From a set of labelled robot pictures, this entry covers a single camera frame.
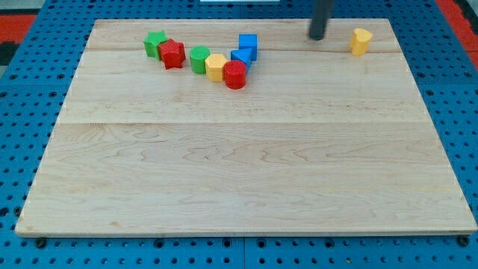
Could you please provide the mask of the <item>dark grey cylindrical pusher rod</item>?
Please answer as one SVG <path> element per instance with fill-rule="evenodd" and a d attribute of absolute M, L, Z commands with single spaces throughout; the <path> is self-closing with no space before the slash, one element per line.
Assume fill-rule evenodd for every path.
<path fill-rule="evenodd" d="M 308 36 L 312 40 L 322 40 L 326 34 L 328 20 L 332 14 L 334 0 L 316 0 L 311 14 Z"/>

